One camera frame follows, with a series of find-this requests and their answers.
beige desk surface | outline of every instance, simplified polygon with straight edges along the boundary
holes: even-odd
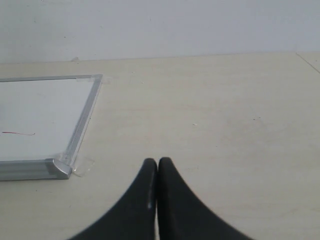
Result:
[[[0,65],[1,78],[104,75],[79,152],[95,165],[70,180],[0,182],[0,239],[71,237],[119,199],[144,158],[162,156],[249,236],[319,239],[320,53],[299,55]]]

black plastic piece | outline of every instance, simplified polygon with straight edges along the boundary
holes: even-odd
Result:
[[[160,240],[250,240],[196,197],[168,157],[158,166],[157,214]]]
[[[122,198],[72,240],[154,240],[157,164],[148,158]]]

red marker line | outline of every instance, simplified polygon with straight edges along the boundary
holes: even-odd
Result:
[[[21,132],[14,132],[14,131],[3,131],[3,134],[18,134],[18,135],[24,135],[24,136],[33,136],[36,133],[31,133],[31,134],[27,134],[27,133],[21,133]]]

white board surface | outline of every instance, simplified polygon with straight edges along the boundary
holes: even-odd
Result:
[[[71,140],[93,82],[0,82],[0,161],[54,158]]]

aluminum frame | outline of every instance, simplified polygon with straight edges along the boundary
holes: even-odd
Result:
[[[0,161],[0,181],[69,179],[102,83],[102,74],[1,78],[3,82],[91,79],[94,81],[65,153],[58,158]]]

